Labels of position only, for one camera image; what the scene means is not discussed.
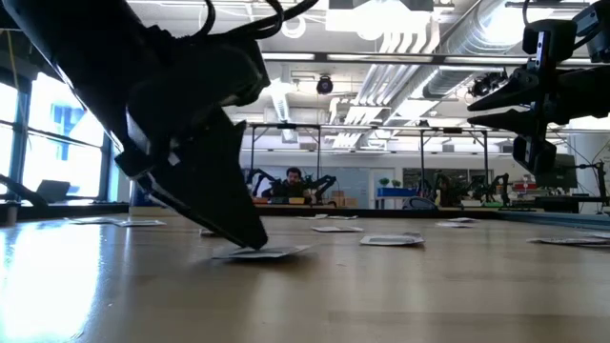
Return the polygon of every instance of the window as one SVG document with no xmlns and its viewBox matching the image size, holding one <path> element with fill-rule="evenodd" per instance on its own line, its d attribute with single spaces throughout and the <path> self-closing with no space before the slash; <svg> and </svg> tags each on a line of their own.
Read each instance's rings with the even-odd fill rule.
<svg viewBox="0 0 610 343">
<path fill-rule="evenodd" d="M 43 179 L 68 181 L 68 195 L 96 197 L 101 163 L 102 151 L 97 148 L 30 135 L 23 184 L 36 191 Z"/>
<path fill-rule="evenodd" d="M 28 125 L 101 147 L 104 128 L 95 116 L 85 111 L 70 88 L 44 73 L 31 83 Z"/>
<path fill-rule="evenodd" d="M 35 191 L 42 180 L 71 183 L 68 195 L 98 197 L 104 129 L 70 88 L 39 73 L 31 83 L 30 134 L 23 184 Z"/>
<path fill-rule="evenodd" d="M 11 86 L 0 84 L 0 119 L 14 122 L 17 113 L 17 90 Z"/>
<path fill-rule="evenodd" d="M 0 125 L 0 173 L 9 176 L 10 155 L 12 152 L 12 129 Z M 6 194 L 7 188 L 0 185 L 0 194 Z"/>
</svg>

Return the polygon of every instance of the card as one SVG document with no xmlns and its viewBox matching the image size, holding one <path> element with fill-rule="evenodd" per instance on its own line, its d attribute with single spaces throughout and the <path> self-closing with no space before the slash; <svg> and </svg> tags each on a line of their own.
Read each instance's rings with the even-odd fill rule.
<svg viewBox="0 0 610 343">
<path fill-rule="evenodd" d="M 167 224 L 160 220 L 124 220 L 124 221 L 115 223 L 115 225 L 120 226 L 122 228 L 127 228 L 127 227 L 163 226 L 163 225 L 167 225 Z"/>
<path fill-rule="evenodd" d="M 347 216 L 343 216 L 343 215 L 329 215 L 328 218 L 329 219 L 352 220 L 352 219 L 357 219 L 358 216 L 357 215 L 352 215 L 351 217 L 347 217 Z"/>
<path fill-rule="evenodd" d="M 117 224 L 122 222 L 121 219 L 93 217 L 93 218 L 64 218 L 70 220 L 70 224 L 89 225 L 89 224 Z"/>
<path fill-rule="evenodd" d="M 216 237 L 216 232 L 211 232 L 208 229 L 199 229 L 199 235 L 202 237 Z"/>
<path fill-rule="evenodd" d="M 313 217 L 297 217 L 298 219 L 309 219 L 309 220 L 317 220 L 317 219 L 324 219 L 327 218 L 328 214 L 316 214 Z"/>
<path fill-rule="evenodd" d="M 580 237 L 580 238 L 568 238 L 568 237 L 551 237 L 551 238 L 530 238 L 527 240 L 528 243 L 543 243 L 543 244 L 557 244 L 557 245 L 573 245 L 573 246 L 591 246 L 591 245 L 610 245 L 610 241 L 603 238 L 595 237 Z"/>
<path fill-rule="evenodd" d="M 464 223 L 456 223 L 456 222 L 438 222 L 437 226 L 445 227 L 445 228 L 472 228 L 472 225 L 464 224 Z"/>
<path fill-rule="evenodd" d="M 610 239 L 610 232 L 582 232 L 590 237 Z"/>
<path fill-rule="evenodd" d="M 477 223 L 478 220 L 473 218 L 461 217 L 461 218 L 451 218 L 448 221 L 454 223 Z"/>
<path fill-rule="evenodd" d="M 421 234 L 416 232 L 407 232 L 405 234 L 367 235 L 360 240 L 360 244 L 379 246 L 408 246 L 421 244 L 424 241 L 425 240 Z"/>
<path fill-rule="evenodd" d="M 312 227 L 312 230 L 317 232 L 363 232 L 357 227 Z"/>
<path fill-rule="evenodd" d="M 256 258 L 280 258 L 298 252 L 302 252 L 312 246 L 275 247 L 254 250 L 252 248 L 237 249 L 231 252 L 222 252 L 212 257 L 213 259 L 256 259 Z"/>
</svg>

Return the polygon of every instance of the camera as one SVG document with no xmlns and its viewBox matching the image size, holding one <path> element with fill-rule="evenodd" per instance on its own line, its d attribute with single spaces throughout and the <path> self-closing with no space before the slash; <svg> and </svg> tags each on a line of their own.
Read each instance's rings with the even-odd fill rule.
<svg viewBox="0 0 610 343">
<path fill-rule="evenodd" d="M 320 76 L 320 80 L 317 81 L 317 87 L 315 89 L 317 90 L 318 94 L 322 95 L 326 95 L 333 92 L 333 81 L 331 81 L 331 76 Z"/>
</svg>

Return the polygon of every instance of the laptop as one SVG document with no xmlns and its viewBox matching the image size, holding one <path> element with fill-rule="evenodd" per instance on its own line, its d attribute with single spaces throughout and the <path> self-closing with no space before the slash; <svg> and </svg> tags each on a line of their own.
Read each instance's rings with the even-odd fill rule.
<svg viewBox="0 0 610 343">
<path fill-rule="evenodd" d="M 54 203 L 66 200 L 69 189 L 70 182 L 42 180 L 36 192 L 47 200 L 48 203 Z"/>
</svg>

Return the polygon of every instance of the ceiling light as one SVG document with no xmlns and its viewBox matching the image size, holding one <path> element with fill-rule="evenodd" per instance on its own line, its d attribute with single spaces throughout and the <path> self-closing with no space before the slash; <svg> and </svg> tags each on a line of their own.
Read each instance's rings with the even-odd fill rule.
<svg viewBox="0 0 610 343">
<path fill-rule="evenodd" d="M 315 54 L 308 52 L 263 52 L 266 61 L 313 61 Z"/>
</svg>

